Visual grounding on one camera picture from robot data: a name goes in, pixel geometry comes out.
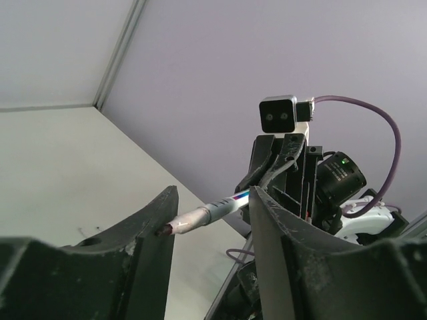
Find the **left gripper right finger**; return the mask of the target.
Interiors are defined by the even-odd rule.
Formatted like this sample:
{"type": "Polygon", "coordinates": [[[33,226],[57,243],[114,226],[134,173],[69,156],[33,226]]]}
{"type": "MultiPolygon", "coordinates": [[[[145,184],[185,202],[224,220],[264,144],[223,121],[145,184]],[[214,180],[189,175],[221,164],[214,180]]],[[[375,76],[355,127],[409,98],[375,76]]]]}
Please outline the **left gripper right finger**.
{"type": "Polygon", "coordinates": [[[360,246],[250,189],[250,221],[264,319],[425,319],[426,242],[360,246]]]}

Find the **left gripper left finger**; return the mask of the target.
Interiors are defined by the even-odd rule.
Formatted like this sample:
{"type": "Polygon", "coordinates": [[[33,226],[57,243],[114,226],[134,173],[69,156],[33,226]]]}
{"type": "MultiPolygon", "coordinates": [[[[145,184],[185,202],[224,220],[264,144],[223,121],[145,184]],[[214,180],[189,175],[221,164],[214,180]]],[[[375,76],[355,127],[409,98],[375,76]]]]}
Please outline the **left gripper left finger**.
{"type": "Polygon", "coordinates": [[[166,187],[143,209],[74,246],[1,239],[2,319],[163,319],[177,215],[166,187]]]}

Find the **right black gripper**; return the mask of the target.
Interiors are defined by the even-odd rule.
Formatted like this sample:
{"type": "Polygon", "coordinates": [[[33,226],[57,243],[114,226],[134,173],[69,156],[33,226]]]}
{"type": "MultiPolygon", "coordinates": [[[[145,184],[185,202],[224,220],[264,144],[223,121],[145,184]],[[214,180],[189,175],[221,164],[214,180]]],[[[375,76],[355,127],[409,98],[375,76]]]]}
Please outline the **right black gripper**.
{"type": "Polygon", "coordinates": [[[310,222],[315,211],[318,162],[323,159],[321,147],[310,147],[302,133],[258,135],[253,142],[248,172],[237,184],[235,193],[258,186],[280,207],[299,217],[313,229],[323,231],[310,222]]]}

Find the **thin white red-tip pen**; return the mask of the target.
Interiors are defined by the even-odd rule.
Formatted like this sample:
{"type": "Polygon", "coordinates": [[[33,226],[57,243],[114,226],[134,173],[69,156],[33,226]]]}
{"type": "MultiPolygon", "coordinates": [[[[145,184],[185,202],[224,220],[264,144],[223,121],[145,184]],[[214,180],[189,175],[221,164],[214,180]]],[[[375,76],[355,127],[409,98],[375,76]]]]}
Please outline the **thin white red-tip pen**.
{"type": "Polygon", "coordinates": [[[230,213],[235,213],[249,203],[248,189],[236,193],[231,197],[225,197],[219,201],[206,203],[193,211],[177,215],[170,222],[160,227],[156,236],[184,234],[200,227],[210,225],[230,213]]]}

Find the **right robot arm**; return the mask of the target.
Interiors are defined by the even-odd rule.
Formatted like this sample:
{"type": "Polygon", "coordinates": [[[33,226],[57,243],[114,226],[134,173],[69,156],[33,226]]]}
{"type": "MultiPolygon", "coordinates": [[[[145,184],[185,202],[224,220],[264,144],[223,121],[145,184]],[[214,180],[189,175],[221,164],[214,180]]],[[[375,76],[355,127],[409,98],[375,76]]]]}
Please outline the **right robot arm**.
{"type": "Polygon", "coordinates": [[[423,319],[424,294],[398,240],[407,221],[380,201],[344,153],[324,157],[301,133],[260,135],[236,186],[248,190],[254,262],[243,306],[260,319],[423,319]]]}

